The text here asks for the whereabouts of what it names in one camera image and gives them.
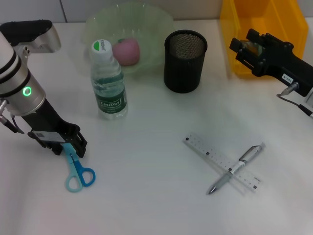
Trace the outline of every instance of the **clear plastic bowl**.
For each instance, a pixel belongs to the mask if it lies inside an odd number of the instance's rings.
[[[103,8],[89,17],[82,40],[90,50],[98,39],[106,39],[114,45],[120,39],[136,38],[140,48],[139,62],[123,66],[124,73],[132,73],[161,64],[165,39],[174,31],[173,18],[165,11],[146,3],[126,2]]]

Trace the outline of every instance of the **clear ruler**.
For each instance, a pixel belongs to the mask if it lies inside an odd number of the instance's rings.
[[[230,159],[229,157],[225,156],[221,152],[217,151],[213,147],[204,144],[203,140],[197,136],[195,133],[188,134],[183,142],[190,147],[191,149],[195,150],[197,153],[204,156],[204,158],[208,159],[209,161],[215,163],[220,168],[228,171],[236,161]],[[261,180],[258,179],[256,176],[251,174],[245,169],[239,170],[238,173],[234,175],[234,177],[247,186],[253,192],[256,192],[259,189],[261,184]]]

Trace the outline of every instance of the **sticker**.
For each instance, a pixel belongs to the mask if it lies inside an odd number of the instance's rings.
[[[107,40],[100,39],[93,43],[93,48],[96,51],[105,52],[110,50],[111,44]]]
[[[57,132],[50,131],[33,131],[33,133],[41,140],[41,141],[50,141],[50,142],[62,142],[65,143],[62,136]]]
[[[127,98],[125,88],[120,94],[113,97],[102,97],[97,94],[95,95],[99,109],[107,114],[118,113],[126,107]]]
[[[283,74],[282,78],[290,84],[293,82],[293,79],[286,74]]]

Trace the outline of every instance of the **blue scissors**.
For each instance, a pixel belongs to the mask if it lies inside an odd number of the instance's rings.
[[[79,162],[79,156],[76,154],[76,150],[73,148],[71,143],[63,143],[63,149],[67,155],[67,162],[69,165],[69,175],[65,181],[65,187],[70,192],[79,192],[84,187],[92,185],[96,179],[96,173],[91,168],[84,168]],[[83,177],[84,172],[90,172],[92,174],[92,179],[89,183],[85,182]],[[78,188],[71,188],[69,182],[72,178],[76,178],[78,181]]]

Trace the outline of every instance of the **silver pen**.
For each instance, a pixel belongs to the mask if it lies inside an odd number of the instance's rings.
[[[224,184],[226,184],[230,180],[230,178],[234,174],[236,174],[242,167],[244,167],[248,162],[255,158],[264,147],[264,143],[257,146],[252,146],[246,153],[244,153],[244,155],[238,160],[238,162],[233,165],[228,170],[228,172],[212,186],[210,190],[208,190],[207,194],[212,194],[215,191],[219,190]]]

